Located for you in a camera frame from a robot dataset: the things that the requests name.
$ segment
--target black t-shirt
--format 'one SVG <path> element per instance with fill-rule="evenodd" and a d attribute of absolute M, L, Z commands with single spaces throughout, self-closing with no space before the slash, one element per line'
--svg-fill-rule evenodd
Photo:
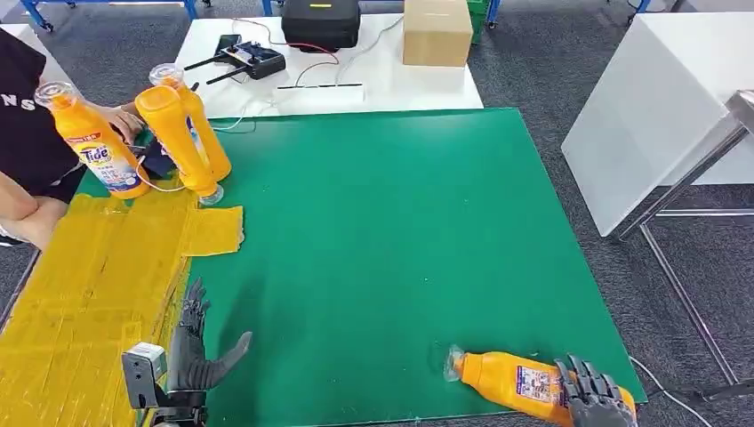
<path fill-rule="evenodd" d="M 50 111 L 34 103 L 46 58 L 0 29 L 0 171 L 32 196 L 76 166 Z"/>

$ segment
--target blue table frame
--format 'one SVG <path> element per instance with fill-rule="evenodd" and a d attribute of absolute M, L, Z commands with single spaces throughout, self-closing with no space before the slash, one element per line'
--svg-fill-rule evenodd
<path fill-rule="evenodd" d="M 644 13 L 646 12 L 646 8 L 649 7 L 649 3 L 652 0 L 641 0 L 641 3 L 638 4 L 637 7 L 637 13 Z"/>
<path fill-rule="evenodd" d="M 47 31 L 53 31 L 54 27 L 52 24 L 47 21 L 41 13 L 37 10 L 36 6 L 40 3 L 65 3 L 67 4 L 71 9 L 76 7 L 76 3 L 109 3 L 113 0 L 20 0 L 21 4 L 26 7 L 26 10 L 28 11 L 28 14 L 31 16 L 31 19 L 34 20 L 34 22 L 39 26 Z M 164 3 L 165 0 L 138 0 L 140 2 L 153 2 L 153 3 Z M 186 12 L 188 13 L 188 17 L 192 20 L 197 18 L 197 7 L 194 5 L 194 2 L 196 0 L 176 0 L 175 3 L 183 3 L 183 6 L 186 8 Z M 202 0 L 207 6 L 212 5 L 212 0 Z"/>

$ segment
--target white table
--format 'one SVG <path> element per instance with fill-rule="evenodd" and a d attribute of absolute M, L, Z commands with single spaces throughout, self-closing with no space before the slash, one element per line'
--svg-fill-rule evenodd
<path fill-rule="evenodd" d="M 735 126 L 724 104 L 754 88 L 751 40 L 754 13 L 637 15 L 562 145 L 602 236 Z M 752 165 L 749 136 L 695 183 L 754 183 Z"/>
<path fill-rule="evenodd" d="M 61 68 L 60 64 L 52 57 L 50 51 L 44 47 L 39 40 L 39 37 L 36 36 L 36 33 L 29 25 L 0 24 L 0 28 L 47 57 L 47 62 L 44 64 L 44 71 L 42 72 L 42 78 L 45 81 L 61 81 L 73 84 L 70 77 L 68 77 L 68 74 L 63 71 L 63 68 Z"/>
<path fill-rule="evenodd" d="M 358 45 L 340 49 L 336 56 L 345 64 L 376 39 L 380 31 L 396 22 L 401 14 L 362 15 Z M 273 42 L 284 42 L 280 18 L 245 18 L 266 25 L 272 31 Z M 287 45 L 269 46 L 263 27 L 233 20 L 194 20 L 188 29 L 176 63 L 185 67 L 211 58 L 220 35 L 240 34 L 244 41 L 256 41 L 272 47 L 285 56 L 286 69 L 261 80 L 249 79 L 243 84 L 232 79 L 214 85 L 204 85 L 207 80 L 225 74 L 229 65 L 210 64 L 186 72 L 188 84 L 199 82 L 197 93 L 205 102 L 207 116 L 244 117 L 338 113 L 350 111 L 400 111 L 416 109 L 481 109 L 474 79 L 469 67 L 413 67 L 401 62 L 403 49 L 403 24 L 382 34 L 379 43 L 369 52 L 360 55 L 341 76 L 341 83 L 364 84 L 363 102 L 338 102 L 328 99 L 312 100 L 308 95 L 295 95 L 270 107 L 273 91 L 282 85 L 293 85 L 296 77 L 309 65 L 333 60 L 323 53 L 304 53 Z M 301 85 L 332 85 L 338 66 L 322 65 L 308 71 Z"/>
<path fill-rule="evenodd" d="M 750 0 L 677 0 L 678 12 L 754 12 Z"/>

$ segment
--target orange detergent bottle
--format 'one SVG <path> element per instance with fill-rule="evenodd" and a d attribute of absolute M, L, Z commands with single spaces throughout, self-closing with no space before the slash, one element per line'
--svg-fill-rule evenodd
<path fill-rule="evenodd" d="M 153 85 L 170 86 L 178 92 L 180 103 L 188 114 L 188 129 L 200 156 L 209 162 L 214 179 L 223 180 L 230 173 L 230 160 L 207 120 L 202 99 L 183 82 L 183 70 L 175 64 L 160 64 L 149 72 L 149 81 Z"/>
<path fill-rule="evenodd" d="M 48 82 L 36 89 L 36 102 L 55 118 L 58 133 L 115 197 L 134 198 L 149 191 L 147 174 L 110 123 L 89 107 L 72 85 Z"/>
<path fill-rule="evenodd" d="M 222 187 L 194 143 L 186 124 L 187 112 L 175 89 L 162 85 L 150 87 L 136 97 L 135 103 L 139 114 L 178 166 L 183 185 L 198 194 L 202 205 L 219 202 Z"/>
<path fill-rule="evenodd" d="M 445 363 L 445 379 L 460 379 L 499 405 L 564 427 L 574 425 L 561 391 L 560 372 L 552 365 L 499 351 L 466 353 L 453 346 Z M 636 419 L 633 397 L 618 389 Z"/>

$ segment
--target green mat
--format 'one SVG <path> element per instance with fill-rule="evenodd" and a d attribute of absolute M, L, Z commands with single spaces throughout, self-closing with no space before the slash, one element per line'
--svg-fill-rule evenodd
<path fill-rule="evenodd" d="M 244 207 L 245 242 L 191 272 L 213 302 L 208 356 L 254 332 L 210 393 L 212 425 L 504 411 L 443 380 L 451 343 L 572 352 L 646 401 L 517 110 L 265 117 L 234 132 L 254 127 L 219 134 L 234 167 L 221 205 Z"/>

